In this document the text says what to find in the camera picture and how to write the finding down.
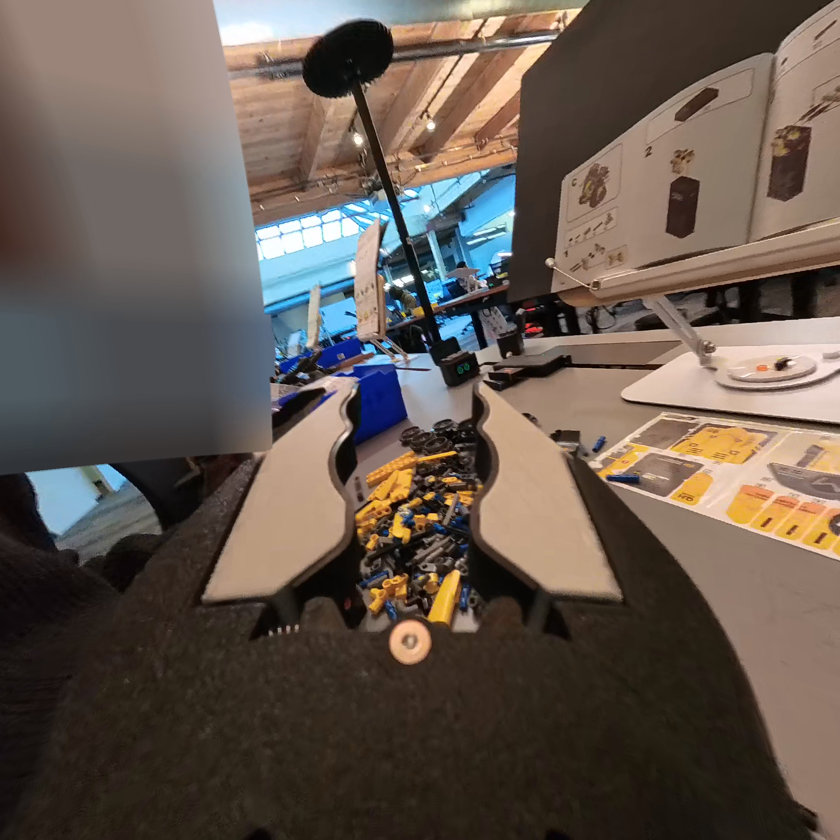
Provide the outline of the black backing board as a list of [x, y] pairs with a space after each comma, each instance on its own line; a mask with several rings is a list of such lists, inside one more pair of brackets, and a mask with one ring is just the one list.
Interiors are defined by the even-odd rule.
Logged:
[[524, 74], [509, 301], [550, 293], [563, 178], [661, 104], [827, 1], [592, 1]]

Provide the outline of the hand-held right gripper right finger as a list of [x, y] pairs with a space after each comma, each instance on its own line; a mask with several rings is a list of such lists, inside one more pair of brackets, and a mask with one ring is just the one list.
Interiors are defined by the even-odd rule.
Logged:
[[571, 454], [488, 382], [472, 396], [481, 488], [470, 515], [469, 579], [487, 612], [510, 602], [526, 626], [546, 627], [564, 606], [621, 608]]

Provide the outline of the black power bank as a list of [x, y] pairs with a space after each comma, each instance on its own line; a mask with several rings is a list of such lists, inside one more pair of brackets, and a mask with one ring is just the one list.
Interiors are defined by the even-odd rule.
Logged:
[[571, 365], [571, 356], [563, 348], [554, 348], [538, 354], [511, 356], [495, 364], [488, 377], [499, 381], [515, 381], [523, 378], [543, 378]]

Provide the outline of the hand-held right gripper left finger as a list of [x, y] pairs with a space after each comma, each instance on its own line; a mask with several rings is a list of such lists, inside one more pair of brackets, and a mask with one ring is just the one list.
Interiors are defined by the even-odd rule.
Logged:
[[271, 605], [294, 625], [314, 597], [341, 605], [360, 562], [346, 489], [356, 467], [359, 383], [321, 380], [272, 417], [260, 460], [201, 596], [204, 606]]

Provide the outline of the background booklet on stand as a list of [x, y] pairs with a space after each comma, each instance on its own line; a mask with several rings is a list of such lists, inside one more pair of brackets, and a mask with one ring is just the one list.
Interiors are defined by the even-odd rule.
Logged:
[[391, 361], [401, 356], [408, 362], [408, 354], [386, 337], [384, 281], [378, 273], [385, 228], [386, 224], [376, 218], [358, 239], [353, 279], [356, 337], [361, 343], [372, 344]]

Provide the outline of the black pole with round disc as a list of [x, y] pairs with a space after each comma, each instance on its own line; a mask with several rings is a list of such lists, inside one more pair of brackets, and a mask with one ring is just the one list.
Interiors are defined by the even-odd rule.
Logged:
[[355, 19], [331, 29], [316, 40], [302, 61], [302, 77], [309, 90], [321, 98], [339, 99], [351, 95], [354, 99], [364, 137], [414, 279], [423, 310], [423, 331], [428, 343], [434, 345], [440, 341], [437, 322], [365, 96], [366, 86], [383, 76], [393, 54], [393, 37], [388, 27], [373, 19]]

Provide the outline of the open instruction booklet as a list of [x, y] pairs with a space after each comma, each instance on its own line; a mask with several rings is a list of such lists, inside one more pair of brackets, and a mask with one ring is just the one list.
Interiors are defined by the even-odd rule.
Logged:
[[599, 298], [756, 256], [838, 259], [838, 2], [697, 80], [563, 179], [551, 290]]

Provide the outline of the pile of yellow building pieces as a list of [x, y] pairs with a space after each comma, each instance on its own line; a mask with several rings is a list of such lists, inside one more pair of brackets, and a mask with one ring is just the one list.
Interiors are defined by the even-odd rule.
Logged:
[[365, 478], [355, 512], [362, 549], [353, 606], [366, 629], [403, 618], [444, 617], [474, 631], [487, 605], [469, 569], [476, 473], [475, 422], [443, 418], [402, 429], [401, 451]]

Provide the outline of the black charger box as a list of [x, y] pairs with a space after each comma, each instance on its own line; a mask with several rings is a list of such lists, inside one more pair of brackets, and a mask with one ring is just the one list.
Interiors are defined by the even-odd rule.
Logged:
[[480, 363], [476, 355], [463, 350], [456, 338], [433, 343], [429, 347], [429, 353], [449, 388], [465, 384], [480, 373]]

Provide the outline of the building instruction sheet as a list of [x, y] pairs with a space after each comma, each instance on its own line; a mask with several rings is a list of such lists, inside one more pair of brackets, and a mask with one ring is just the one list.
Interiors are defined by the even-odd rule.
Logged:
[[[614, 487], [838, 560], [839, 435], [661, 413], [590, 459]], [[638, 486], [609, 482], [637, 474]]]

